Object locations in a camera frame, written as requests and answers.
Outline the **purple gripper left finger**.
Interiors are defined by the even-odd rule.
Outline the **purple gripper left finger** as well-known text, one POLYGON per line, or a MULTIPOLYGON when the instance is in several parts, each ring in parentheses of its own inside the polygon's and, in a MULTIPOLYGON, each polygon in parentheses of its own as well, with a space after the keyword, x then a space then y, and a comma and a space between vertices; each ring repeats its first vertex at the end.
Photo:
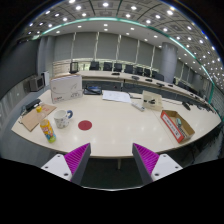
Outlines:
POLYGON ((42 166, 42 169, 79 185, 89 160, 90 153, 91 145, 87 143, 72 150, 66 155, 56 154, 42 166))

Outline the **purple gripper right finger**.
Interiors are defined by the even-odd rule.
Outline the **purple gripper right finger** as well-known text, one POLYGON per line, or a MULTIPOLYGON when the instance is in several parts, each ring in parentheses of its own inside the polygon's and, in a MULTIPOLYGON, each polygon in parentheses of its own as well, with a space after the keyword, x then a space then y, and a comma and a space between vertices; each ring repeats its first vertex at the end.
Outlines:
POLYGON ((182 169, 168 154, 158 155, 137 143, 133 144, 132 153, 144 185, 182 169))

